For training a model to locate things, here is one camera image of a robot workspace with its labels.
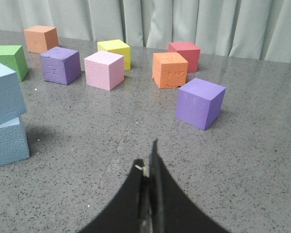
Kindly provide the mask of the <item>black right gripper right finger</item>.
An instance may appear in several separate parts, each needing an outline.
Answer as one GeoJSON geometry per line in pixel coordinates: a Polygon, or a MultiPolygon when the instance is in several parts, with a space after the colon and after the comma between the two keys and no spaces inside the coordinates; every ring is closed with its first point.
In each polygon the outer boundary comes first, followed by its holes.
{"type": "Polygon", "coordinates": [[[157,140],[149,157],[149,185],[153,232],[227,233],[186,196],[158,155],[157,140]]]}

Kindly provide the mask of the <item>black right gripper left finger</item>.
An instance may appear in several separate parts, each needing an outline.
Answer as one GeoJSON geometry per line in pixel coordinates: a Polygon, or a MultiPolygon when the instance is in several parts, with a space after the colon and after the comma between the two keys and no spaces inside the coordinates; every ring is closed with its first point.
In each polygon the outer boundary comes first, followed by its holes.
{"type": "Polygon", "coordinates": [[[119,191],[82,233],[149,233],[150,203],[144,162],[136,159],[119,191]]]}

